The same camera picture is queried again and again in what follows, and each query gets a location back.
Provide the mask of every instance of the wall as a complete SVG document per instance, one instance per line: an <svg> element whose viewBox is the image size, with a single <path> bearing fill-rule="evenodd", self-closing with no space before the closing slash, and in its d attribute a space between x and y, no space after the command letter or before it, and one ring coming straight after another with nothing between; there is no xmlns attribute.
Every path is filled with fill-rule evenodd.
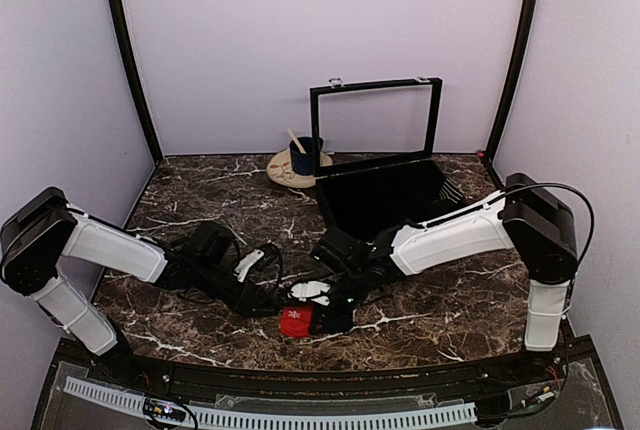
<svg viewBox="0 0 640 430"><path fill-rule="evenodd" d="M168 154L278 151L288 126L309 132L309 87L336 76L358 82L417 75L444 79L436 149L474 152L489 136L521 2L125 0ZM350 99L347 107L322 102L333 115L326 118L349 113L325 129L329 147L351 150L364 134L375 138L358 141L360 150L424 141L424 126L413 122L425 120L428 99L396 95Z"/></svg>
<svg viewBox="0 0 640 430"><path fill-rule="evenodd" d="M0 0L0 15L0 221L56 185L122 224L153 165L107 0ZM98 269L64 268L92 291ZM0 285L0 335L0 426L26 429L60 332Z"/></svg>
<svg viewBox="0 0 640 430"><path fill-rule="evenodd" d="M626 428L640 428L639 8L640 0L539 0L496 160L502 176L566 182L593 202L595 240L569 315L578 334L593 336Z"/></svg>

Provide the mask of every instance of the wooden stick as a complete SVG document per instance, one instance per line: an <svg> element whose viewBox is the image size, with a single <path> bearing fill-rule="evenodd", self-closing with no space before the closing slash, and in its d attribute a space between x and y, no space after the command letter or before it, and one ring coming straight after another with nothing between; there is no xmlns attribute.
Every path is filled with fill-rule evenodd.
<svg viewBox="0 0 640 430"><path fill-rule="evenodd" d="M293 133L293 130L291 130L290 128L287 128L287 132L289 132L289 136L291 137L291 140L293 140L293 143L296 144L296 147L298 147L298 150L300 150L300 153L302 153L303 155L306 155L307 152L305 151L304 147L300 143L300 140L298 140L298 137L296 137L296 134Z"/></svg>

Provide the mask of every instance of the brown marble surface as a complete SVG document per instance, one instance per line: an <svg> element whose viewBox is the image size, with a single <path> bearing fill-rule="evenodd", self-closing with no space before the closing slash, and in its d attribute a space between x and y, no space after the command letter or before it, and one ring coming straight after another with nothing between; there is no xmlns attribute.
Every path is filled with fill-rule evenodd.
<svg viewBox="0 0 640 430"><path fill-rule="evenodd" d="M309 257L324 233L313 189L269 181L266 155L171 157L159 167L130 230L163 240L217 220L242 252L272 241L285 283L311 275ZM473 155L438 155L440 168L473 202L494 190ZM264 277L268 284L269 277ZM119 323L134 351L168 360L245 369L344 371L410 368L517 351L526 319L528 279L515 251L465 258L394 284L394 298L356 311L347 335L293 339L279 317L244 319L220 302L198 305L108 271L95 303ZM193 298L204 299L197 291Z"/></svg>

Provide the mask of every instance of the robotic arm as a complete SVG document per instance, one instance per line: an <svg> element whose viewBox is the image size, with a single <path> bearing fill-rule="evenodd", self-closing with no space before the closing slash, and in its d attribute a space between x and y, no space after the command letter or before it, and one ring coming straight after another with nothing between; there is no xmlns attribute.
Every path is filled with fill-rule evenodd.
<svg viewBox="0 0 640 430"><path fill-rule="evenodd" d="M61 190L48 188L3 225L1 277L14 291L35 300L108 365L123 363L123 357L131 355L124 336L70 285L60 272L60 257L93 262L161 288L195 286L245 317L275 315L280 304L261 287L245 281L250 270L275 260L273 246L263 246L229 269L221 261L232 240L225 227L203 222L179 248L165 248L87 215L70 204ZM126 373L123 368L120 376L126 378Z"/></svg>
<svg viewBox="0 0 640 430"><path fill-rule="evenodd" d="M535 182L526 175L514 174L504 191L443 217L386 230L372 244L332 228L312 255L340 277L296 284L289 296L313 302L315 332L346 331L353 326L355 306L385 283L477 253L515 247L530 278L525 348L550 351L578 268L573 214L543 189L508 196L531 184Z"/></svg>

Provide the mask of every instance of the dark blue mug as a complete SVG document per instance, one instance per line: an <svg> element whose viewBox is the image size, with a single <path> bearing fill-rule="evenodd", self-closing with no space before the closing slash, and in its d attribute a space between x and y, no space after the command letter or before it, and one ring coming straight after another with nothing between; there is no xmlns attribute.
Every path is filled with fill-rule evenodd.
<svg viewBox="0 0 640 430"><path fill-rule="evenodd" d="M320 138L319 140L320 150L322 150L322 144L324 143L324 141L322 140L322 138ZM293 171L298 175L313 175L313 157L311 155L312 138L298 137L298 141L307 153L300 153L296 142L291 141L291 143L289 143L289 153L291 153L291 166L293 167Z"/></svg>

